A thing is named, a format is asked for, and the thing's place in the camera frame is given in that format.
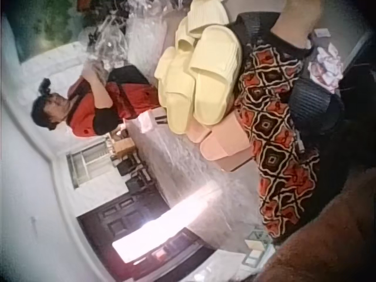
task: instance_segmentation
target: woman's hair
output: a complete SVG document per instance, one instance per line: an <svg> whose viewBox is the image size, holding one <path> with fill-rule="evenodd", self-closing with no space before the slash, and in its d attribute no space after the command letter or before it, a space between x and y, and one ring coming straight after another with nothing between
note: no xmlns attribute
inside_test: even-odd
<svg viewBox="0 0 376 282"><path fill-rule="evenodd" d="M45 78L39 86L38 91L41 95L33 103L31 118L36 125L54 130L59 123L51 122L51 117L45 112L45 106L51 97L50 85L50 80Z"/></svg>

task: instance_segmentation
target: woman's hand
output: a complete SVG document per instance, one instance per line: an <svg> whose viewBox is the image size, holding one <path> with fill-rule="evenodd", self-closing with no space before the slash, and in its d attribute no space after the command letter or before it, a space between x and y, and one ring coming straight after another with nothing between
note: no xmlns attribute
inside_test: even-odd
<svg viewBox="0 0 376 282"><path fill-rule="evenodd" d="M81 76L85 78L85 80L90 84L99 81L98 75L96 74L93 65L90 62L86 62L83 65Z"/></svg>

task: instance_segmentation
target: black sleeve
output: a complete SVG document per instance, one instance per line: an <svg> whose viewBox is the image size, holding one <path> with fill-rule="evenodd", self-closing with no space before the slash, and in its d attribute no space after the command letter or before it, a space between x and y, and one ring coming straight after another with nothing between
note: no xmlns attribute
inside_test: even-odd
<svg viewBox="0 0 376 282"><path fill-rule="evenodd" d="M133 65L112 70L108 77L108 82L116 82L118 84L150 84L143 74Z"/></svg>
<svg viewBox="0 0 376 282"><path fill-rule="evenodd" d="M95 109L93 129L97 135L104 135L117 128L120 119L114 108Z"/></svg>

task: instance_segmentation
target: window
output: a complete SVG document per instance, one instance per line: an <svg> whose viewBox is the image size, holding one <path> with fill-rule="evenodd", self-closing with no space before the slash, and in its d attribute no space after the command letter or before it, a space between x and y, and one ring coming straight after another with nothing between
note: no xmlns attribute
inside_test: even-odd
<svg viewBox="0 0 376 282"><path fill-rule="evenodd" d="M66 158L74 188L108 172L113 167L106 142L67 155Z"/></svg>

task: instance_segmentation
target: brown fur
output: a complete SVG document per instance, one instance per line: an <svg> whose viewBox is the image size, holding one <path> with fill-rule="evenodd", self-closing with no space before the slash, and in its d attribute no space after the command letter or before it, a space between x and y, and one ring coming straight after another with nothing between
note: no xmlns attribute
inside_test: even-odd
<svg viewBox="0 0 376 282"><path fill-rule="evenodd" d="M375 205L376 170L370 170L292 235L255 281L368 281L359 275L376 265Z"/></svg>

